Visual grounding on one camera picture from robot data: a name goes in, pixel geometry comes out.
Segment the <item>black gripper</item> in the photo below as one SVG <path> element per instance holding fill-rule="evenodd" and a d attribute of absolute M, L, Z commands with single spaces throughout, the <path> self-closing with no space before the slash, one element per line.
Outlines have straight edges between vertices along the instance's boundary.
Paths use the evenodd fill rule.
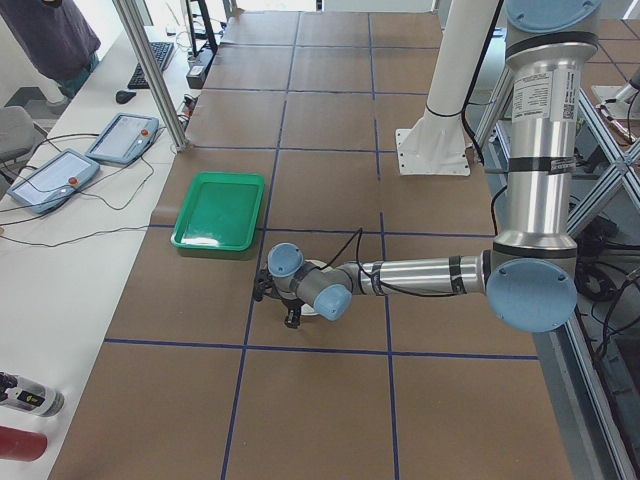
<path fill-rule="evenodd" d="M 289 310 L 284 320 L 286 327 L 298 328 L 300 326 L 301 308 L 303 301 L 297 298 L 282 299 L 283 305 Z"/>

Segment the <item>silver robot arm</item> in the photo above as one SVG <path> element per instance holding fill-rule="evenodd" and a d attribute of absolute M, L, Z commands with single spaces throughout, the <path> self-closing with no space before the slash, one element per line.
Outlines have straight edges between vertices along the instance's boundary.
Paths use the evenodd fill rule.
<path fill-rule="evenodd" d="M 294 244 L 273 247 L 253 297 L 280 300 L 289 327 L 303 306 L 328 320 L 356 295 L 439 298 L 482 293 L 506 324 L 527 332 L 565 324 L 577 302 L 577 246 L 567 231 L 581 71 L 598 48 L 596 1 L 455 1 L 423 115 L 396 133 L 404 174 L 466 175 L 464 111 L 496 22 L 507 21 L 513 76 L 506 217 L 477 256 L 351 261 L 320 267 Z"/>

